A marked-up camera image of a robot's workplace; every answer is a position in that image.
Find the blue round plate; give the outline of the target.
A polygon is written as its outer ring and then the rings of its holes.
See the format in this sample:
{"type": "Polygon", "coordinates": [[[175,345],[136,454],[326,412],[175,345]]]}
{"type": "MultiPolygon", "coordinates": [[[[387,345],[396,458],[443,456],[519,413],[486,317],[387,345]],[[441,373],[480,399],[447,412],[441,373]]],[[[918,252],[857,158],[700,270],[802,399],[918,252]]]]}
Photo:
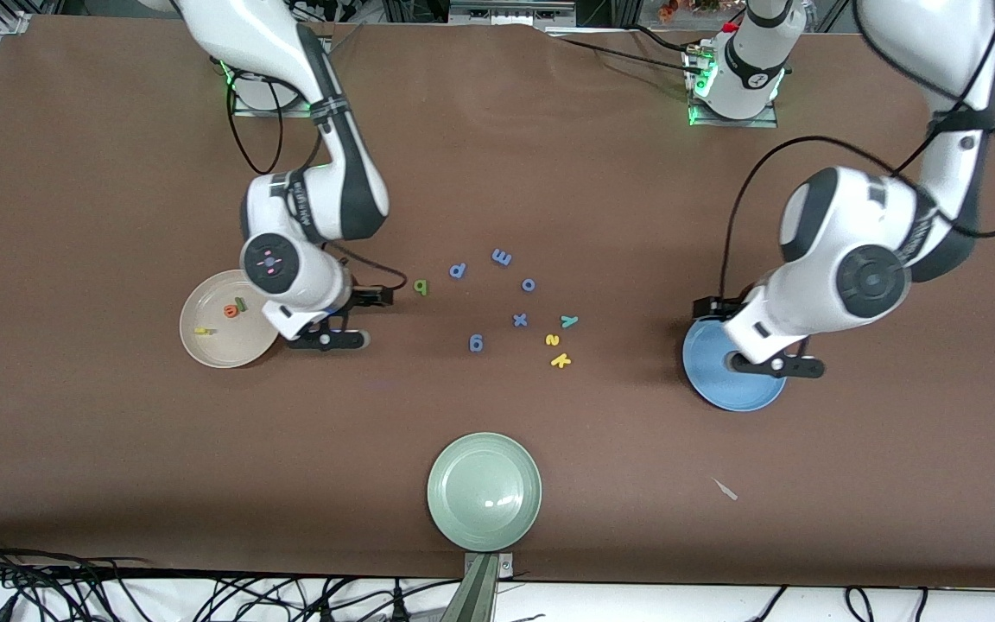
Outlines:
{"type": "Polygon", "coordinates": [[[736,371],[739,354],[716,315],[694,319],[681,343],[680,362],[686,379],[700,397],[727,412],[757,412],[782,394],[786,378],[736,371]]]}

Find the beige round plate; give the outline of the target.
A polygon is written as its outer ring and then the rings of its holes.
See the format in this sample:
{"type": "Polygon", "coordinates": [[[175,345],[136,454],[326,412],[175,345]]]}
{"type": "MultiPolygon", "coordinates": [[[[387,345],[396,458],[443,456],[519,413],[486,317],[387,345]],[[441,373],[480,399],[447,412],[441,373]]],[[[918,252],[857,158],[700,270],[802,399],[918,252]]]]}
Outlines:
{"type": "Polygon", "coordinates": [[[266,302],[242,270],[228,270],[202,281],[183,303],[179,336],[191,358],[213,369],[236,369],[257,361],[279,339],[279,332],[263,314],[266,302]],[[246,311],[225,318],[222,308],[244,299],[246,311]],[[216,333],[196,335],[195,327],[216,333]]]}

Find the green round plate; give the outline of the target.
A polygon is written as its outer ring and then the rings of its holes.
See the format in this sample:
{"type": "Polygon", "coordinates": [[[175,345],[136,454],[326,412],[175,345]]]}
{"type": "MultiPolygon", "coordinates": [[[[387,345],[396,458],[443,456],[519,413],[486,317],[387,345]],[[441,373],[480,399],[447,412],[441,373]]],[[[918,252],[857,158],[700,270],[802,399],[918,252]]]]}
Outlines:
{"type": "Polygon", "coordinates": [[[542,476],[521,442],[494,432],[463,435],[435,458],[427,504],[450,543],[475,554],[503,552],[536,523],[542,476]]]}

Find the brown table cover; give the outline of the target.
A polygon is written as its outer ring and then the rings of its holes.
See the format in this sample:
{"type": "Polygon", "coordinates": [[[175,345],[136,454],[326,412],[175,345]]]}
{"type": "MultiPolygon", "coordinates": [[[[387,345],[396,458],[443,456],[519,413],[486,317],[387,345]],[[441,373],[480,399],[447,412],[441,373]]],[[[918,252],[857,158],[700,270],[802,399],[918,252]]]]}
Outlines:
{"type": "Polygon", "coordinates": [[[767,149],[818,134],[899,162],[920,141],[919,91],[860,39],[802,38],[778,126],[751,130],[688,126],[663,68],[525,25],[337,31],[390,189],[352,248],[428,295],[355,314],[362,351],[277,342],[230,370],[179,334],[191,291],[238,265],[252,173],[224,80],[174,20],[36,16],[4,41],[0,546],[454,576],[427,476],[493,430],[542,472],[513,549],[532,580],[995,587],[995,239],[881,321],[814,338],[825,377],[766,409],[715,409],[681,377],[767,149]]]}

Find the orange dried flowers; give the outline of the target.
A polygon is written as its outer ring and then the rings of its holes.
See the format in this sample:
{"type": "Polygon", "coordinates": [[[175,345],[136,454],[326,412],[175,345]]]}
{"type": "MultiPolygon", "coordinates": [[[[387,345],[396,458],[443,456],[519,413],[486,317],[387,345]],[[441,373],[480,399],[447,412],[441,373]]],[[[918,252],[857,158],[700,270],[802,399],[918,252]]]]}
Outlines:
{"type": "Polygon", "coordinates": [[[723,10],[726,0],[661,0],[658,8],[660,22],[675,19],[695,19],[695,17],[717,16],[723,10]]]}

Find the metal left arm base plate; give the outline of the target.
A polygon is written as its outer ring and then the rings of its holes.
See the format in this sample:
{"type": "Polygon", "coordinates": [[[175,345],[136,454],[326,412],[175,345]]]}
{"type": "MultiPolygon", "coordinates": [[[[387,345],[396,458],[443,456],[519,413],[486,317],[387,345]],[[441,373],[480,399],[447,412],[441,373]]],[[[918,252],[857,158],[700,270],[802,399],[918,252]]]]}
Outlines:
{"type": "Polygon", "coordinates": [[[774,129],[777,114],[774,99],[785,67],[755,68],[731,63],[725,48],[690,46],[682,53],[686,78],[688,123],[774,129]]]}

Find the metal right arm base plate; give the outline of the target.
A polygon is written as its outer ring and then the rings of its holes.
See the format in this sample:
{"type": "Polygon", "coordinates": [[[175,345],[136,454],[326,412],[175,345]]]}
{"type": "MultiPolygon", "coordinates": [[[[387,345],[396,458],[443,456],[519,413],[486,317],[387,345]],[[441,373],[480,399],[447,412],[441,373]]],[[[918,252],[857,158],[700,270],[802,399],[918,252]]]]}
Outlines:
{"type": "Polygon", "coordinates": [[[234,117],[308,117],[309,102],[284,84],[237,79],[234,117]]]}

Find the silver metal frame beam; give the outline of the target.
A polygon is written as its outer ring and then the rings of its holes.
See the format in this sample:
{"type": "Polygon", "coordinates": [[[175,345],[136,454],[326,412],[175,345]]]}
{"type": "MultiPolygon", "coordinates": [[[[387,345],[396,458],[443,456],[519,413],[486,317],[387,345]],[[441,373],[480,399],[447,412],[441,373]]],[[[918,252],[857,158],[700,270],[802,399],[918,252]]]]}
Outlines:
{"type": "Polygon", "coordinates": [[[574,0],[449,0],[453,25],[524,24],[538,30],[576,28],[574,0]]]}

